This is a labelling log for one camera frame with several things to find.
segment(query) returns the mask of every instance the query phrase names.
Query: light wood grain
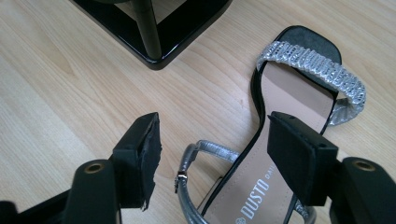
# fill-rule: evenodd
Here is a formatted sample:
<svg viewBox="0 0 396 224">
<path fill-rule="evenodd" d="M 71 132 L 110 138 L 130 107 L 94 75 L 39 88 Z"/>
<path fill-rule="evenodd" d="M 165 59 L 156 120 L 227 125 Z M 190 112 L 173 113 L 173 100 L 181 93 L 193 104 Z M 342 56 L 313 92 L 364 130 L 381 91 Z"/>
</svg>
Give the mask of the light wood grain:
<svg viewBox="0 0 396 224">
<path fill-rule="evenodd" d="M 361 115 L 325 133 L 340 159 L 376 161 L 395 179 L 395 21 L 391 0 L 234 0 L 151 71 L 69 1 L 0 1 L 0 200 L 23 211 L 69 189 L 82 163 L 108 158 L 136 118 L 158 111 L 157 186 L 149 210 L 123 211 L 124 223 L 185 223 L 173 190 L 184 148 L 199 139 L 246 146 L 258 128 L 249 94 L 255 59 L 293 24 L 329 38 L 366 85 Z M 195 203 L 228 167 L 198 157 L 189 172 Z M 318 223 L 329 222 L 327 211 L 318 209 Z"/>
</svg>

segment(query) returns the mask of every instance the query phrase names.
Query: strap buckle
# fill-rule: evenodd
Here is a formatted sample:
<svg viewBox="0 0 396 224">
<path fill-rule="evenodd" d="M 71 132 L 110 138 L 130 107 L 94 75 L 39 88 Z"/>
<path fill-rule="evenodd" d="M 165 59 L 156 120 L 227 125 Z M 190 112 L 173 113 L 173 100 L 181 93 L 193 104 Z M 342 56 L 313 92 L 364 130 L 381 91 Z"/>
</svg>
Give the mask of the strap buckle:
<svg viewBox="0 0 396 224">
<path fill-rule="evenodd" d="M 180 181 L 180 179 L 185 179 L 187 182 L 187 172 L 186 171 L 178 171 L 177 172 L 177 176 L 175 178 L 175 193 L 177 193 L 178 190 L 178 182 Z"/>
</svg>

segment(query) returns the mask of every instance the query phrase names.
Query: glittery silver strap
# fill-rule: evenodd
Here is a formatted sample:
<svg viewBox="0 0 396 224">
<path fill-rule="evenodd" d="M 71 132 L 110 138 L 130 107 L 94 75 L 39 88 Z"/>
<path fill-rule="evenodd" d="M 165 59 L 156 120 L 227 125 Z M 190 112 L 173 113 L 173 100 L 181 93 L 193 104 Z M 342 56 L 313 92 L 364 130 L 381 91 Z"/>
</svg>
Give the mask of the glittery silver strap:
<svg viewBox="0 0 396 224">
<path fill-rule="evenodd" d="M 181 210 L 183 211 L 187 222 L 190 224 L 208 223 L 195 208 L 187 189 L 187 170 L 189 169 L 191 163 L 195 160 L 195 157 L 199 151 L 203 151 L 210 155 L 224 159 L 230 163 L 234 163 L 239 156 L 239 152 L 206 140 L 200 140 L 196 144 L 190 144 L 187 146 L 181 159 L 179 170 L 175 179 L 175 193 L 178 195 Z M 303 217 L 304 224 L 315 223 L 317 214 L 313 207 L 303 206 L 300 201 L 297 200 L 297 203 L 294 205 L 294 210 L 296 210 L 297 213 Z"/>
<path fill-rule="evenodd" d="M 268 45 L 257 59 L 260 70 L 265 61 L 285 63 L 320 78 L 331 87 L 339 90 L 346 98 L 338 99 L 334 105 L 329 125 L 338 125 L 354 119 L 363 110 L 366 90 L 357 77 L 343 65 L 332 62 L 312 49 L 275 41 Z"/>
</svg>

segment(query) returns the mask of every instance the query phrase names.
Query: black stand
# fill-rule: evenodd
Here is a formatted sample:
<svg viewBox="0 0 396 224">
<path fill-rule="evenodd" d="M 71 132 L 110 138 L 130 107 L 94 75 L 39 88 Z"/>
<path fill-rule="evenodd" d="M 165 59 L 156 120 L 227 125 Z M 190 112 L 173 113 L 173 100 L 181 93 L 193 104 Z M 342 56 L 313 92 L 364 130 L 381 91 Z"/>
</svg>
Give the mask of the black stand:
<svg viewBox="0 0 396 224">
<path fill-rule="evenodd" d="M 133 0 L 136 21 L 112 4 L 72 0 L 147 67 L 163 69 L 212 24 L 232 0 L 187 0 L 156 24 L 151 0 Z"/>
</svg>

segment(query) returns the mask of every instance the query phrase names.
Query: shoe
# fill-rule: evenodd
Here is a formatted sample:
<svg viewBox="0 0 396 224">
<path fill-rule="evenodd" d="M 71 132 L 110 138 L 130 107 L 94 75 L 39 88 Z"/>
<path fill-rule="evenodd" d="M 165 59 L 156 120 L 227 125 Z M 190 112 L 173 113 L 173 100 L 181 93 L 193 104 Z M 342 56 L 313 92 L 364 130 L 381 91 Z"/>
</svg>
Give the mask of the shoe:
<svg viewBox="0 0 396 224">
<path fill-rule="evenodd" d="M 287 28 L 264 49 L 250 86 L 260 127 L 246 149 L 239 155 L 200 141 L 183 155 L 175 184 L 190 223 L 287 223 L 293 209 L 305 223 L 315 220 L 313 209 L 299 203 L 267 154 L 267 115 L 273 111 L 293 115 L 318 133 L 354 119 L 364 108 L 365 89 L 340 64 L 337 47 L 303 26 Z M 338 92 L 346 98 L 337 100 Z M 198 211 L 187 192 L 187 169 L 201 150 L 233 166 Z"/>
</svg>

